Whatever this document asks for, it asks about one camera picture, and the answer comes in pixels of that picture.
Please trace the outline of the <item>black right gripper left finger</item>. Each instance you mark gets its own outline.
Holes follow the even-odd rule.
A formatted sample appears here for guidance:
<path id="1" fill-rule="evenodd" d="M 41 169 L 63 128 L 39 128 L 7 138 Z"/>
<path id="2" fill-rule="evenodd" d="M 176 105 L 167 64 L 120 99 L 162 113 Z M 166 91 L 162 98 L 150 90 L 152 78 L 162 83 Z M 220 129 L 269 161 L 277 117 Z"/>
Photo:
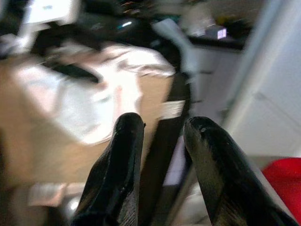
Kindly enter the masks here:
<path id="1" fill-rule="evenodd" d="M 111 140 L 88 175 L 71 226 L 138 226 L 144 123 L 118 117 Z"/>

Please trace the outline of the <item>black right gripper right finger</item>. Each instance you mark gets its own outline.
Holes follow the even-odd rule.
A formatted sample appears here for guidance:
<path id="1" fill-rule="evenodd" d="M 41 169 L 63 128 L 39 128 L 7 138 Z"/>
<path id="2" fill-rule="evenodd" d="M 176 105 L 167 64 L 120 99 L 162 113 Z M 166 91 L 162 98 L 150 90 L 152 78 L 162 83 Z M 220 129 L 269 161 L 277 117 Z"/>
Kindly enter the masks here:
<path id="1" fill-rule="evenodd" d="M 212 226 L 299 226 L 260 169 L 207 117 L 183 127 Z"/>

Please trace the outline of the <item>red fabric item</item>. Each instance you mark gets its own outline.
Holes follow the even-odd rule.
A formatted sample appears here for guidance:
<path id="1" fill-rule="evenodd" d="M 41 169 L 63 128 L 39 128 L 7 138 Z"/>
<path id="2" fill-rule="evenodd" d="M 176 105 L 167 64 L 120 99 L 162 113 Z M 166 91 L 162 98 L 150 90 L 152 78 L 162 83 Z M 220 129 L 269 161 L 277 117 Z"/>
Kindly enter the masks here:
<path id="1" fill-rule="evenodd" d="M 301 226 L 301 158 L 273 161 L 262 172 Z"/>

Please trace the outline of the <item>white paper label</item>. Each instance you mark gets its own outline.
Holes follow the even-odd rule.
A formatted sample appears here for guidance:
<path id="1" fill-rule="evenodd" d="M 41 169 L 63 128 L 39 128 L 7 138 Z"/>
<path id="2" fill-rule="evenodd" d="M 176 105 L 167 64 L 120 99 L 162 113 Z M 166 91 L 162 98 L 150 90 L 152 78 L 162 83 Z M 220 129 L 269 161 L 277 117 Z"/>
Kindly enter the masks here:
<path id="1" fill-rule="evenodd" d="M 185 101 L 166 101 L 161 104 L 160 119 L 169 120 L 180 117 L 184 108 Z"/>

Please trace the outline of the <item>brown cardboard box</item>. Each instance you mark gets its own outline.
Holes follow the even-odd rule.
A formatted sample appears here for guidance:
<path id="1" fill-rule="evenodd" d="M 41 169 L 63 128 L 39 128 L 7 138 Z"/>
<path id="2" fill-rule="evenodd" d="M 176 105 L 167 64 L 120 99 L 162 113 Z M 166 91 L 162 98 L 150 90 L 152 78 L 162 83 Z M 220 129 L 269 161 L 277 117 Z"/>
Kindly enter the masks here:
<path id="1" fill-rule="evenodd" d="M 9 186 L 38 182 L 84 182 L 109 140 L 87 145 L 72 138 L 43 116 L 14 79 L 14 68 L 25 58 L 0 64 L 0 130 L 5 141 L 5 173 Z M 146 124 L 143 156 L 157 127 L 159 107 L 174 75 L 139 77 L 143 93 L 139 114 Z"/>

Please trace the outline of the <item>white cloth garment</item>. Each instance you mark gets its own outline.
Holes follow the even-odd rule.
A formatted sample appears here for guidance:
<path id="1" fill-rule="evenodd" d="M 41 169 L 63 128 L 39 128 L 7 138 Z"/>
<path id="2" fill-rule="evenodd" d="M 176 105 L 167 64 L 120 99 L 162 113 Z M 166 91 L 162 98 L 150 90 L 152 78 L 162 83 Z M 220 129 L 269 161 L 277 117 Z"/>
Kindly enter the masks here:
<path id="1" fill-rule="evenodd" d="M 43 116 L 87 145 L 109 140 L 120 115 L 139 113 L 139 77 L 165 79 L 175 73 L 158 51 L 122 44 L 109 44 L 101 51 L 73 45 L 61 62 L 96 81 L 73 78 L 33 57 L 15 66 L 14 79 Z"/>

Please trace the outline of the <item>white door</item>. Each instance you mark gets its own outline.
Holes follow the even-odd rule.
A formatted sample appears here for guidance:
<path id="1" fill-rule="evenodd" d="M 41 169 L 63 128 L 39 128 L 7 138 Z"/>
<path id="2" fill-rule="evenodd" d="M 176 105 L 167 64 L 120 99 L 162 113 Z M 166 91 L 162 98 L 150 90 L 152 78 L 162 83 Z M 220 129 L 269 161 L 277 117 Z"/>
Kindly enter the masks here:
<path id="1" fill-rule="evenodd" d="M 224 122 L 248 155 L 301 157 L 301 0 L 268 0 L 237 70 Z"/>

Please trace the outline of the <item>black metal frame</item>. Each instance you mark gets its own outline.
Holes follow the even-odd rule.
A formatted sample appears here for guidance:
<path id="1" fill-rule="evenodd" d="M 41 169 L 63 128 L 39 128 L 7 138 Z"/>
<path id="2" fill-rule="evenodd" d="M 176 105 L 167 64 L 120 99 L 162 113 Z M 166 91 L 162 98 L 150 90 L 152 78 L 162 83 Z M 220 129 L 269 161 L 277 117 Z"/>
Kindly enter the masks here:
<path id="1" fill-rule="evenodd" d="M 161 106 L 159 107 L 157 127 L 152 137 L 140 178 L 137 226 L 150 226 L 151 224 L 178 137 L 184 120 L 189 113 L 190 84 L 186 73 L 175 74 L 164 102 L 178 100 L 185 101 L 180 117 L 161 120 Z"/>

